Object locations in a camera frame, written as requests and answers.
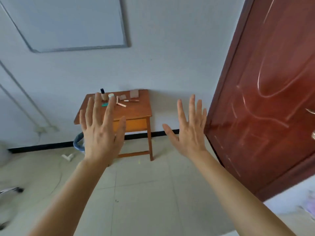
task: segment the finger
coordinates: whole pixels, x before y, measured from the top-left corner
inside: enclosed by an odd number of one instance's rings
[[[195,95],[192,94],[190,99],[189,99],[189,114],[188,114],[188,122],[193,123],[195,120],[195,114],[196,114],[196,109],[195,109]]]
[[[91,126],[93,123],[93,105],[94,99],[90,97],[85,111],[86,126]]]
[[[187,124],[187,119],[183,110],[183,103],[181,99],[177,101],[177,112],[178,112],[178,121],[180,126]]]
[[[100,108],[102,107],[102,97],[100,93],[95,94],[93,108],[93,123],[101,124]]]
[[[202,111],[201,125],[200,125],[202,130],[206,126],[206,122],[207,122],[207,109],[204,108],[203,111]]]
[[[195,122],[197,124],[201,123],[201,117],[202,117],[202,100],[199,99],[197,101],[197,109],[196,109],[196,116],[195,116]]]
[[[86,130],[86,121],[85,121],[85,112],[83,109],[80,110],[80,125],[82,128],[82,131],[84,132]]]
[[[123,144],[124,144],[125,132],[126,132],[126,117],[123,116],[119,120],[119,126],[117,129],[116,138],[115,138],[115,144],[116,144],[116,147],[119,149],[119,151],[123,147]]]
[[[105,111],[104,120],[103,120],[103,126],[112,128],[113,127],[113,113],[115,108],[115,97],[111,97],[108,101],[108,106]]]
[[[162,126],[172,145],[177,148],[179,145],[178,137],[175,135],[175,133],[172,131],[169,125],[163,124]]]

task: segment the hand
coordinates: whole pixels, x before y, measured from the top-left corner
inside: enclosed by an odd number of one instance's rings
[[[180,154],[192,159],[201,151],[207,151],[204,144],[203,130],[207,120],[207,109],[202,111],[201,99],[197,102],[197,110],[195,109],[195,95],[191,95],[189,100],[189,121],[187,122],[183,103],[179,99],[177,101],[177,111],[179,120],[179,137],[177,137],[172,129],[163,124],[163,129],[170,139],[172,145]]]
[[[115,135],[113,130],[113,111],[115,98],[109,99],[105,115],[101,116],[102,100],[100,93],[91,97],[86,111],[80,111],[80,124],[84,134],[85,160],[107,167],[115,159],[123,144],[126,131],[126,118],[122,117]]]

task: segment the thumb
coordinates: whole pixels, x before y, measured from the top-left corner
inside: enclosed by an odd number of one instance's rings
[[[121,147],[123,147],[123,144],[124,144],[125,132],[126,132],[126,117],[123,116],[119,120],[119,126],[117,129],[116,138],[115,138],[115,145],[119,148],[119,151]]]
[[[172,145],[177,148],[178,144],[179,144],[178,137],[175,135],[175,133],[172,131],[172,129],[169,127],[169,125],[163,124],[162,126],[164,129],[164,132],[167,134]]]

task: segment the wooden door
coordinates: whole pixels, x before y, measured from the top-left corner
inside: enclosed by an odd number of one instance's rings
[[[206,135],[257,193],[315,151],[315,0],[254,0]]]

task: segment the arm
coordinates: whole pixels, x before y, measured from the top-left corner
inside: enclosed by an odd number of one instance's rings
[[[173,146],[191,159],[208,181],[221,205],[231,218],[241,236],[268,235],[294,236],[295,234],[249,190],[227,172],[206,150],[203,130],[207,110],[202,111],[198,100],[195,109],[195,96],[189,102],[189,122],[187,122],[181,100],[177,103],[179,118],[179,137],[171,128],[163,124]]]
[[[115,98],[111,98],[105,116],[101,116],[101,96],[96,93],[95,102],[90,98],[86,112],[80,111],[85,157],[29,236],[74,234],[97,182],[124,143],[126,119],[120,119],[115,135],[112,124],[114,105]]]

